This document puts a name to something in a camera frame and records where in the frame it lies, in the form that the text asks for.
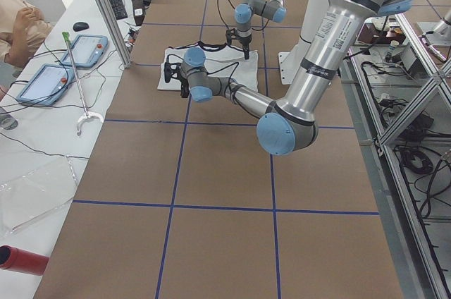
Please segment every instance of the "black mouse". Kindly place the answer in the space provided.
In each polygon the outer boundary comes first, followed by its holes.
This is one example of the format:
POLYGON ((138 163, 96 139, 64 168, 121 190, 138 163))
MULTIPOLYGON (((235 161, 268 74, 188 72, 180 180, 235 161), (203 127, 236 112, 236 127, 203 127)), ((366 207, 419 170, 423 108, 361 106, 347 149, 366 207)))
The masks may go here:
POLYGON ((89 28, 89 24, 85 22, 76 22, 72 27, 72 29, 76 32, 86 30, 87 28, 89 28))

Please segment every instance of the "robotic arm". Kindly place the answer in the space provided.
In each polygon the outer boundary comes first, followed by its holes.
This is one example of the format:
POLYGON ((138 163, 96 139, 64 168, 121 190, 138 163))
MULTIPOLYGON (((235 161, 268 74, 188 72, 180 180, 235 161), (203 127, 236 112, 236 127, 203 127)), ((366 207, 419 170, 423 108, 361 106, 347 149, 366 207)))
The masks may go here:
POLYGON ((245 59, 249 59, 249 44, 252 41, 251 19, 254 14, 281 23, 287 10, 283 7, 285 0, 242 0, 235 9, 236 28, 227 30, 228 45, 237 39, 245 53, 245 59))
POLYGON ((257 137, 275 155, 289 154, 313 143, 318 135, 314 110, 364 21, 373 16, 405 12, 412 0, 328 0, 329 8, 302 59, 290 89, 272 100, 230 78, 212 78, 201 49, 191 48, 180 66, 195 102, 223 96, 259 117, 257 137))

